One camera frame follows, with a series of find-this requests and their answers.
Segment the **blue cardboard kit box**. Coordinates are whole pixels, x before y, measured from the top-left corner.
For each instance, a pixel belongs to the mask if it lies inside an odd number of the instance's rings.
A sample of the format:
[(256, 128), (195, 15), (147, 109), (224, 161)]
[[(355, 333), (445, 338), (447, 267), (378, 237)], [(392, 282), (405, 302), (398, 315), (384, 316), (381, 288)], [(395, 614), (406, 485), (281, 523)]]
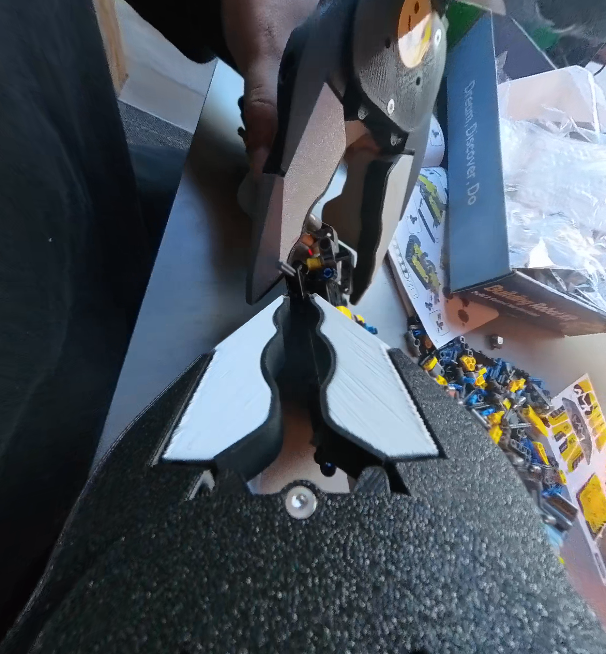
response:
[(448, 167), (450, 290), (564, 336), (606, 332), (606, 314), (520, 272), (509, 254), (497, 87), (556, 70), (522, 28), (485, 13), (447, 54), (438, 96)]

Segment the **clear plastic wrapping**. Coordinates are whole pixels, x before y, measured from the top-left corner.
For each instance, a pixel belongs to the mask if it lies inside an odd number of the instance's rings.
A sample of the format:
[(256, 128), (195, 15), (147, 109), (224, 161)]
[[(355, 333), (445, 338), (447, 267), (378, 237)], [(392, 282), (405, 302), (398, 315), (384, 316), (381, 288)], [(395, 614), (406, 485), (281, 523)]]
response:
[(606, 314), (606, 102), (571, 66), (497, 87), (514, 271)]

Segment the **yellow sticker sheet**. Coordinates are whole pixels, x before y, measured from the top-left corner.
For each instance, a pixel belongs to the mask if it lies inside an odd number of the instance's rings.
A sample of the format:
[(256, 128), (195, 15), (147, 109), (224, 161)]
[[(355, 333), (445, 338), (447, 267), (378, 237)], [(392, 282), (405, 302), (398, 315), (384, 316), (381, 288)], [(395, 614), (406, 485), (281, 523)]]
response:
[(557, 393), (543, 420), (578, 525), (606, 585), (606, 418), (590, 376)]

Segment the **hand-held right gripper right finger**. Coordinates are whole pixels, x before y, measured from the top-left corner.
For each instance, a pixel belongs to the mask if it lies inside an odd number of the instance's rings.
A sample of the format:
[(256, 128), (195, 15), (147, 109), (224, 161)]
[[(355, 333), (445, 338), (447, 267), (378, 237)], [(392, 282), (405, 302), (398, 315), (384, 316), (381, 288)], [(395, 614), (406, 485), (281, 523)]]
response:
[(322, 453), (357, 479), (365, 468), (438, 458), (437, 440), (379, 337), (320, 296), (308, 298), (315, 347)]

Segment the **green plastic bin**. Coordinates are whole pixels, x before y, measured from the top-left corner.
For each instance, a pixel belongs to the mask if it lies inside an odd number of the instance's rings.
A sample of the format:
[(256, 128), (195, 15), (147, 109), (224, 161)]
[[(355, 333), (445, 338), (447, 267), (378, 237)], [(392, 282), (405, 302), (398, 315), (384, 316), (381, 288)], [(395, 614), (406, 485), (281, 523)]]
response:
[(450, 51), (458, 44), (488, 12), (495, 17), (513, 21), (541, 50), (550, 50), (560, 39), (550, 22), (539, 14), (536, 1), (447, 1), (447, 49)]

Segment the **person's left forearm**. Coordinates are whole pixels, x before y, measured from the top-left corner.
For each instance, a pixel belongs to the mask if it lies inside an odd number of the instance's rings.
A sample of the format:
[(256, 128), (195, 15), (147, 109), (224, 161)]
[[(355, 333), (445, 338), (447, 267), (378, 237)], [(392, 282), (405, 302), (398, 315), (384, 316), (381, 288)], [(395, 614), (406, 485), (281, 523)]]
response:
[(223, 30), (220, 1), (128, 1), (144, 21), (195, 63), (218, 58), (237, 70)]

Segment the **instruction booklet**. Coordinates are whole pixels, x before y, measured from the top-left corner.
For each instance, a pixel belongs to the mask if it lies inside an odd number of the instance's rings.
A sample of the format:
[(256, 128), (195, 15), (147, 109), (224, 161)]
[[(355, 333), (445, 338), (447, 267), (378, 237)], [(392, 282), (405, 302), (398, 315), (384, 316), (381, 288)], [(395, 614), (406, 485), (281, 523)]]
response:
[(444, 133), (433, 117), (423, 163), (388, 250), (389, 262), (408, 315), (416, 315), (435, 347), (498, 317), (495, 308), (450, 290), (445, 227), (448, 178), (440, 166)]

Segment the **pile of small building bricks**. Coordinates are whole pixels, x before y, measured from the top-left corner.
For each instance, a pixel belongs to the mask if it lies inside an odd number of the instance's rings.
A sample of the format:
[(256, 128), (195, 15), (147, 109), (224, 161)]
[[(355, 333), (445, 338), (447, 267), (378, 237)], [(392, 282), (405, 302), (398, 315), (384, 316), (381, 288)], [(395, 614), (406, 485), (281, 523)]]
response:
[(510, 460), (559, 547), (576, 522), (565, 474), (547, 451), (549, 396), (543, 382), (471, 348), (464, 336), (437, 347), (416, 315), (404, 334), (412, 359), (455, 398)]

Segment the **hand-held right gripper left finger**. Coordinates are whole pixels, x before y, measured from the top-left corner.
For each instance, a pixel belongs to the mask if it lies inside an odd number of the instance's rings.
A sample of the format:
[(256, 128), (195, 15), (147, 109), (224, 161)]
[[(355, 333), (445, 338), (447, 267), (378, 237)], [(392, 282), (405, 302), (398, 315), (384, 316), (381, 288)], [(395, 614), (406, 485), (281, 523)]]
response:
[(261, 474), (283, 445), (277, 378), (290, 317), (281, 296), (217, 345), (162, 451), (162, 460), (210, 464), (245, 479)]

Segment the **grey desk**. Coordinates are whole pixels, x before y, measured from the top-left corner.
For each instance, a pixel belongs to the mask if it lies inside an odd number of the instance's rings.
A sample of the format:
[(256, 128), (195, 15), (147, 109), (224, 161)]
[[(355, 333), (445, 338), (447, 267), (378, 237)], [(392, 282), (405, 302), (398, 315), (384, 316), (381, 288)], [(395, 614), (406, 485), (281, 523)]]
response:
[[(237, 100), (241, 78), (224, 63), (192, 65), (210, 86), (190, 151), (179, 156), (182, 172), (160, 249), (117, 389), (94, 457), (98, 464), (131, 421), (167, 388), (195, 357), (249, 320), (245, 302), (250, 221), (236, 202), (246, 168)], [(504, 345), (495, 356), (521, 365), (553, 393), (587, 373), (606, 418), (606, 334), (562, 337), (556, 332), (500, 316), (467, 335), (487, 349), (497, 333)]]

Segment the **person's left hand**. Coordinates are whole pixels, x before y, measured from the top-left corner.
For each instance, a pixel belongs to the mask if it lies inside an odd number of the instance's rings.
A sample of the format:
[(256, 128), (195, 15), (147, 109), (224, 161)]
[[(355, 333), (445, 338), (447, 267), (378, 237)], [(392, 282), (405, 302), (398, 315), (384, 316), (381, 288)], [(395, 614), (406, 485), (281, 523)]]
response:
[(291, 32), (317, 1), (221, 1), (223, 35), (244, 81), (243, 140), (253, 181), (245, 177), (238, 203), (257, 220), (258, 181), (277, 133), (277, 79)]

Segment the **wooden furniture leg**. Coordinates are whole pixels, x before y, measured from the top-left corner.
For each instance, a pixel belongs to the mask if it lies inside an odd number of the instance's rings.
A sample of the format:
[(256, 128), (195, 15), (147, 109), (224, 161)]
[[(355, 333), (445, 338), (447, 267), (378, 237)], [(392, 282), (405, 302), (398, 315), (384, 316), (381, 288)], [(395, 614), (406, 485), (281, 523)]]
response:
[(115, 95), (127, 81), (127, 63), (115, 1), (93, 1)]

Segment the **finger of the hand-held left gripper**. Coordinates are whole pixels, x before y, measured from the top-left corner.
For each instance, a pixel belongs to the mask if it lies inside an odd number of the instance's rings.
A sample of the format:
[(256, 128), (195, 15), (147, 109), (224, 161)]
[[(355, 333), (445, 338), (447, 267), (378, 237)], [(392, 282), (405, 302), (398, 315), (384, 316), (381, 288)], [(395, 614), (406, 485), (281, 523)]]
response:
[(358, 305), (381, 268), (407, 204), (415, 157), (401, 154), (373, 159), (366, 165), (360, 206), (357, 262), (350, 302)]
[(344, 108), (324, 83), (283, 175), (262, 176), (245, 298), (255, 305), (278, 283), (318, 199), (346, 149)]

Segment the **yellow black brick model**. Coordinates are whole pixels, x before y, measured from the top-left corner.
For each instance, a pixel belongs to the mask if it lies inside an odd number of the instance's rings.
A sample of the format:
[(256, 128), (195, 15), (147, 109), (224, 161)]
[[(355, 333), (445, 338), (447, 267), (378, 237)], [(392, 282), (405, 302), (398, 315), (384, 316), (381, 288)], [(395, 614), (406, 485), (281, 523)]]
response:
[(325, 476), (342, 470), (356, 479), (366, 454), (358, 439), (355, 412), (356, 346), (361, 328), (344, 303), (344, 272), (351, 255), (336, 231), (321, 224), (305, 228), (293, 258), (283, 266), (285, 295), (277, 312), (282, 329), (282, 368), (276, 382), (285, 403), (309, 421), (313, 460)]

